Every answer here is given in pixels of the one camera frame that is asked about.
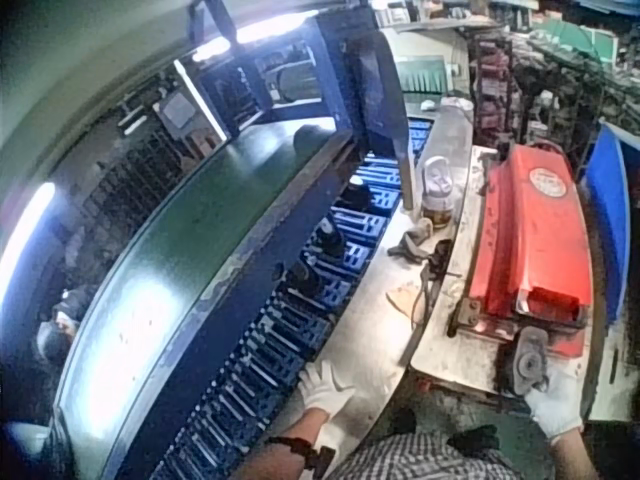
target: blue rack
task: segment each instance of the blue rack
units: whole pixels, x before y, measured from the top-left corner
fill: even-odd
[[[298,372],[329,338],[375,253],[400,198],[396,165],[392,159],[365,159],[358,175],[370,185],[371,213],[332,207],[347,240],[344,256],[322,253],[311,239],[303,249],[315,257],[323,291],[310,299],[284,282],[276,287],[152,478],[228,478],[264,434],[295,388]]]
[[[412,119],[409,120],[409,138],[411,139],[411,150],[414,154],[414,161],[417,164],[422,155],[429,134],[431,133],[431,127],[433,122],[429,120]]]
[[[338,229],[357,243],[375,246],[387,226],[387,219],[378,215],[354,212],[346,208],[331,207]]]
[[[369,211],[376,215],[390,217],[400,200],[400,192],[383,187],[369,187],[371,191],[371,206]]]

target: workbench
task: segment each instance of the workbench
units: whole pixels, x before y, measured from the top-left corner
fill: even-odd
[[[412,113],[413,117],[420,116],[417,111]],[[453,221],[420,246],[430,253],[440,240],[455,238],[467,177],[471,170],[477,170],[476,167],[469,168],[472,158],[478,163],[478,155],[471,155],[470,115],[471,112],[462,112],[455,107],[442,107],[435,114],[429,112],[420,116],[435,117],[435,123],[416,176],[421,178],[420,166],[424,160],[444,155],[451,161],[456,195]],[[318,438],[318,445],[336,449],[331,469],[353,452],[373,427],[410,366],[414,349],[422,337],[423,328],[413,328],[410,319],[386,298],[387,292],[407,283],[420,287],[419,274],[423,266],[387,254],[387,250],[398,245],[402,235],[413,225],[412,216],[398,208],[358,289],[316,360],[317,364],[324,359],[333,364],[335,379],[341,387],[356,387],[355,396],[322,428]],[[264,438],[281,433],[298,420],[302,412],[302,397],[296,391]],[[310,478],[310,474],[305,472],[302,478]]]
[[[492,157],[496,152],[472,147],[471,112],[441,107],[435,114],[419,115],[417,109],[413,109],[412,114],[435,117],[416,177],[421,178],[420,167],[426,159],[446,156],[451,162],[456,195],[452,222],[437,230],[420,248],[433,252],[440,240],[453,239],[453,250],[439,290],[431,285],[432,290],[439,293],[428,322],[414,327],[406,315],[391,305],[386,293],[407,283],[419,288],[423,265],[387,255],[387,250],[396,246],[404,232],[413,226],[412,216],[403,209],[399,208],[391,218],[362,283],[316,360],[318,364],[324,359],[331,361],[339,386],[356,388],[355,396],[322,428],[318,438],[317,445],[336,449],[330,470],[366,437],[407,368],[448,389],[482,399],[499,398],[495,385],[499,343],[461,332],[453,338],[447,336],[451,316],[467,288],[482,225],[485,161],[481,157],[483,154]],[[589,357],[590,324],[586,332],[581,358],[550,359],[578,374],[581,381]],[[282,432],[300,418],[302,412],[302,397],[296,392],[265,438]],[[302,478],[310,478],[310,474],[305,472]]]

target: hand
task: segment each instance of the hand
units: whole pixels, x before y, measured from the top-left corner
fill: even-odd
[[[577,378],[556,367],[549,368],[548,376],[545,392],[532,388],[524,399],[533,419],[553,443],[559,435],[582,427],[580,386]]]
[[[327,412],[329,418],[342,410],[356,391],[354,387],[338,391],[328,360],[322,361],[320,374],[314,364],[307,363],[305,369],[300,372],[298,388],[302,393],[305,410],[318,408]]]

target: worker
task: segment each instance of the worker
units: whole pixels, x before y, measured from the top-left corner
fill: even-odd
[[[304,400],[302,418],[250,457],[236,472],[239,480],[297,480],[305,467],[308,448],[322,426],[354,395],[353,388],[339,390],[331,365],[321,372],[313,365],[301,373],[299,389]],[[582,420],[576,379],[556,369],[549,373],[548,388],[525,396],[534,420],[549,438],[556,479],[595,480],[598,475],[581,436]],[[521,479],[497,450],[495,427],[489,426],[446,439],[438,433],[396,434],[357,450],[329,476],[349,479]]]
[[[53,307],[51,319],[40,324],[36,348],[45,366],[53,370],[62,369],[96,290],[91,285],[65,290],[61,301]]]

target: dark hair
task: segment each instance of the dark hair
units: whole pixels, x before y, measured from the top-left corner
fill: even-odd
[[[42,322],[36,337],[40,357],[51,366],[62,368],[67,359],[71,342],[55,322]]]

